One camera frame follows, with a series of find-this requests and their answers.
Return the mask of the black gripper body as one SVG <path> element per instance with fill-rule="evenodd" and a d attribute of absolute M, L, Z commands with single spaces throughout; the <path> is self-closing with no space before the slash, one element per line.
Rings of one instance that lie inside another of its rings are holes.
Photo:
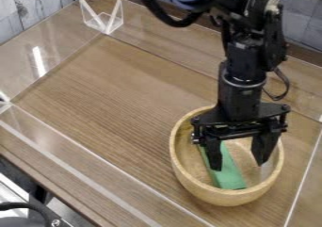
<path fill-rule="evenodd" d="M 217 146 L 221 141 L 251 138 L 252 146 L 275 146 L 287 131 L 290 106 L 261 101 L 267 75 L 236 75 L 224 61 L 219 68 L 217 102 L 191 119 L 192 142 Z"/>

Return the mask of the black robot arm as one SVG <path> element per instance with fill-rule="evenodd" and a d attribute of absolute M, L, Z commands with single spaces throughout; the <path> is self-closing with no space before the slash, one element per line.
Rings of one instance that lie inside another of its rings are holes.
<path fill-rule="evenodd" d="M 187 27 L 203 14 L 221 27 L 225 60 L 219 68 L 217 103 L 191 119 L 192 142 L 201 145 L 209 168 L 223 167 L 221 142 L 251 137 L 251 153 L 257 164 L 268 161 L 283 132 L 290 106 L 272 95 L 264 103 L 267 73 L 283 73 L 277 66 L 287 60 L 280 0 L 169 0 L 188 11 L 176 20 L 156 0 L 140 0 L 152 14 L 173 27 Z"/>

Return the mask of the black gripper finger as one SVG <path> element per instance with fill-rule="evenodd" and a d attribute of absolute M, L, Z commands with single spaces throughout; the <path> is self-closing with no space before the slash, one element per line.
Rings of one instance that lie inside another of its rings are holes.
<path fill-rule="evenodd" d="M 204 137 L 204 151 L 208 159 L 209 168 L 220 171 L 223 166 L 223 155 L 220 151 L 221 142 L 209 136 Z"/>
<path fill-rule="evenodd" d="M 261 166 L 269 158 L 275 148 L 277 139 L 280 137 L 280 129 L 269 125 L 253 126 L 253 136 L 251 141 L 251 153 L 256 164 Z"/>

